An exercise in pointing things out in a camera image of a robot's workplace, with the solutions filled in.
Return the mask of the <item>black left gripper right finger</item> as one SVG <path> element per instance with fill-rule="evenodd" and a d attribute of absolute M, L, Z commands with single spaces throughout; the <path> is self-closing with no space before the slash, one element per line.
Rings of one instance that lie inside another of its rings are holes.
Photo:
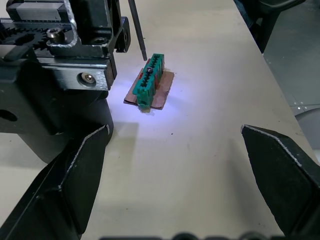
<path fill-rule="evenodd" d="M 241 134 L 257 187 L 288 240 L 320 238 L 320 167 L 290 137 L 252 125 Z"/>

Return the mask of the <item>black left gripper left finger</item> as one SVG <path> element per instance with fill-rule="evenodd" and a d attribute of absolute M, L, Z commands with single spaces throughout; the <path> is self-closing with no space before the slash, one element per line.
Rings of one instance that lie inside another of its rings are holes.
<path fill-rule="evenodd" d="M 2 240 L 79 240 L 100 185 L 110 127 L 65 149 L 34 179 L 0 228 Z"/>

